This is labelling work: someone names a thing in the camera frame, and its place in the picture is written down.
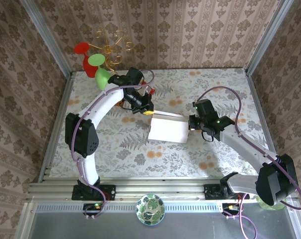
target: floral wallpaper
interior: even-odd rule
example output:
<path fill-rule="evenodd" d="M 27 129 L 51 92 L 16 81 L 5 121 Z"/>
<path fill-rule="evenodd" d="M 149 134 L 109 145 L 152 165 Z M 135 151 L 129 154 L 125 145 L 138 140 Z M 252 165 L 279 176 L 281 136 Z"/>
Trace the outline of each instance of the floral wallpaper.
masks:
<path fill-rule="evenodd" d="M 0 0 L 0 239 L 40 172 L 65 79 L 25 9 Z"/>
<path fill-rule="evenodd" d="M 205 90 L 222 85 L 233 88 L 243 103 L 239 127 L 250 137 L 266 146 L 256 107 L 243 69 L 179 69 L 155 70 L 152 87 L 154 109 L 179 115 L 192 115 L 192 102 Z M 145 73 L 145 80 L 151 77 Z M 66 115 L 84 109 L 100 91 L 94 79 L 77 72 Z M 215 89 L 207 97 L 220 116 L 234 119 L 239 106 L 230 91 Z M 202 139 L 201 131 L 191 131 L 187 143 L 148 140 L 151 116 L 132 114 L 113 107 L 101 120 L 97 134 L 99 147 L 95 152 L 96 169 L 101 177 L 222 177 L 233 170 L 255 175 L 252 166 L 233 149 L 214 140 Z M 62 126 L 50 177 L 78 177 L 78 169 L 65 143 Z"/>
<path fill-rule="evenodd" d="M 301 0 L 295 0 L 252 75 L 279 154 L 295 162 L 301 186 Z"/>
<path fill-rule="evenodd" d="M 83 71 L 79 42 L 110 44 L 121 30 L 134 50 L 117 70 L 245 67 L 279 0 L 36 0 L 73 71 Z"/>

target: fern pattern fabric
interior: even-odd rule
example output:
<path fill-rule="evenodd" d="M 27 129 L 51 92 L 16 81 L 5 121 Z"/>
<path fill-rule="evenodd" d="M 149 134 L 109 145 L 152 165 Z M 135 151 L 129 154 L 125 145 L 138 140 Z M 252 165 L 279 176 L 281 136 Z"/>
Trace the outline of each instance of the fern pattern fabric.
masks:
<path fill-rule="evenodd" d="M 243 107 L 239 127 L 266 146 L 250 88 L 243 69 L 155 70 L 152 85 L 155 110 L 181 115 L 194 114 L 192 102 L 205 90 L 227 86 L 238 92 Z M 145 74 L 145 80 L 151 78 Z M 66 114 L 85 108 L 98 94 L 95 80 L 77 72 Z M 234 119 L 239 103 L 225 90 L 208 93 L 219 115 Z M 205 142 L 199 131 L 191 131 L 186 144 L 150 141 L 147 136 L 151 116 L 132 114 L 113 107 L 102 119 L 97 134 L 96 169 L 101 177 L 223 176 L 233 170 L 256 174 L 251 165 L 225 144 Z M 68 145 L 64 142 L 65 125 L 52 163 L 50 177 L 78 177 Z"/>

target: ceramic plate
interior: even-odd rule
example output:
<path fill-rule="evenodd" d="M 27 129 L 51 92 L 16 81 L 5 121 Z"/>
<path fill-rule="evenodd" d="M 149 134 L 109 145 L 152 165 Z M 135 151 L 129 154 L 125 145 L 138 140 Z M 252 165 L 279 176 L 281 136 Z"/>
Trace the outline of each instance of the ceramic plate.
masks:
<path fill-rule="evenodd" d="M 136 215 L 141 223 L 147 226 L 155 226 L 164 218 L 164 202 L 155 194 L 146 194 L 137 202 Z"/>

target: purple cable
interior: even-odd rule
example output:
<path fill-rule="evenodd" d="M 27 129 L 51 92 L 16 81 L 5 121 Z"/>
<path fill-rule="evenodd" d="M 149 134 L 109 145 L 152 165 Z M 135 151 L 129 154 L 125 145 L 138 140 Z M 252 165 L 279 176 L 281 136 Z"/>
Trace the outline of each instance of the purple cable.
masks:
<path fill-rule="evenodd" d="M 229 90 L 231 91 L 232 93 L 234 93 L 236 95 L 236 97 L 238 98 L 238 101 L 239 101 L 239 108 L 238 108 L 238 112 L 237 112 L 237 115 L 236 115 L 236 120 L 235 120 L 235 128 L 236 128 L 236 131 L 237 133 L 240 135 L 241 138 L 243 138 L 244 141 L 246 141 L 248 144 L 250 144 L 251 146 L 253 146 L 256 150 L 258 150 L 259 152 L 261 152 L 262 154 L 266 154 L 261 148 L 259 148 L 258 146 L 254 145 L 252 142 L 250 142 L 247 138 L 245 138 L 242 134 L 240 134 L 240 130 L 238 128 L 238 117 L 239 117 L 239 114 L 240 114 L 240 110 L 241 110 L 241 99 L 239 97 L 239 95 L 237 94 L 237 92 L 235 92 L 233 89 L 229 88 L 229 87 L 226 87 L 226 86 L 216 86 L 216 87 L 213 87 L 213 88 L 210 88 L 209 90 L 205 91 L 204 94 L 202 94 L 197 101 L 200 101 L 200 99 L 206 95 L 208 92 L 210 92 L 211 90 L 214 90 L 214 89 L 217 89 L 217 88 L 223 88 L 223 89 L 226 89 L 226 90 Z M 296 181 L 289 175 L 289 173 L 283 168 L 281 167 L 280 164 L 278 164 L 276 162 L 276 160 L 274 160 L 270 155 L 267 155 L 267 158 L 270 159 L 274 165 L 276 165 L 282 172 L 283 174 L 290 180 L 290 182 L 294 185 L 294 187 L 296 188 L 296 190 L 298 191 L 299 195 L 300 195 L 300 198 L 301 198 L 301 189 L 300 187 L 298 186 L 298 184 L 296 183 Z M 295 207 L 293 205 L 290 205 L 284 201 L 280 201 L 281 203 L 283 203 L 284 205 L 286 205 L 287 207 L 290 207 L 292 209 L 295 209 L 295 210 L 298 210 L 298 211 L 301 211 L 301 207 Z"/>
<path fill-rule="evenodd" d="M 143 87 L 144 87 L 144 86 L 150 85 L 150 84 L 153 82 L 154 78 L 155 78 L 154 72 L 153 72 L 152 70 L 150 70 L 150 69 L 143 69 L 143 70 L 141 70 L 141 71 L 150 71 L 150 72 L 151 72 L 151 74 L 152 74 L 152 79 L 151 79 L 148 83 L 143 84 Z M 141 87 L 141 86 L 140 86 L 140 85 L 133 85 L 133 86 L 118 86 L 118 87 L 114 87 L 114 88 L 112 88 L 112 89 L 110 89 L 110 90 L 104 92 L 104 94 L 101 95 L 99 98 L 97 98 L 97 99 L 94 101 L 94 103 L 92 103 L 92 105 L 87 109 L 87 111 L 82 115 L 82 117 L 79 119 L 79 121 L 77 122 L 77 124 L 76 124 L 76 126 L 75 126 L 75 128 L 74 128 L 73 135 L 72 135 L 72 142 L 71 142 L 71 155 L 72 155 L 72 159 L 73 159 L 74 162 L 77 163 L 77 168 L 78 168 L 78 170 L 79 170 L 79 173 L 80 173 L 81 178 L 83 178 L 83 181 L 84 181 L 89 187 L 91 187 L 91 188 L 97 190 L 97 191 L 102 195 L 102 197 L 103 197 L 103 205 L 102 205 L 102 208 L 101 208 L 101 210 L 99 211 L 99 213 L 98 213 L 95 217 L 98 217 L 98 216 L 100 215 L 100 213 L 103 211 L 104 205 L 105 205 L 105 203 L 106 203 L 106 198 L 105 198 L 104 193 L 103 193 L 99 188 L 97 188 L 97 187 L 95 187 L 95 186 L 89 184 L 88 181 L 84 178 L 84 173 L 83 173 L 83 171 L 82 171 L 82 169 L 81 169 L 81 167 L 80 167 L 80 159 L 81 159 L 81 158 L 80 158 L 80 157 L 77 158 L 77 159 L 75 158 L 74 144 L 75 144 L 75 137 L 76 137 L 77 130 L 79 129 L 82 120 L 83 120 L 87 115 L 90 114 L 92 108 L 93 108 L 93 107 L 94 107 L 94 106 L 95 106 L 102 98 L 104 98 L 105 96 L 107 96 L 110 92 L 113 92 L 113 91 L 116 91 L 116 90 L 119 90 L 119 89 L 124 89 L 124 88 L 139 88 L 139 87 Z"/>
<path fill-rule="evenodd" d="M 247 219 L 247 220 L 252 224 L 252 226 L 254 227 L 254 230 L 255 230 L 255 236 L 254 236 L 254 239 L 256 239 L 256 238 L 257 238 L 257 235 L 258 235 L 256 225 L 254 224 L 254 222 L 253 222 L 250 218 L 241 215 L 241 213 L 242 213 L 242 206 L 243 206 L 243 204 L 244 204 L 244 199 L 245 199 L 245 197 L 246 197 L 247 195 L 248 195 L 248 193 L 246 193 L 246 194 L 243 196 L 242 200 L 241 200 L 240 208 L 239 208 L 239 215 L 232 215 L 231 213 L 229 213 L 229 212 L 227 212 L 227 211 L 223 211 L 223 213 L 225 213 L 225 214 L 227 214 L 227 215 L 229 215 L 229 216 L 231 216 L 231 217 L 235 217 L 235 218 L 236 218 L 236 217 L 239 217 L 240 228 L 241 228 L 242 234 L 244 235 L 245 239 L 248 239 L 248 237 L 246 236 L 246 234 L 245 234 L 245 232 L 244 232 L 244 227 L 243 227 L 243 224 L 242 224 L 242 219 L 243 219 L 243 218 L 244 218 L 244 219 Z"/>

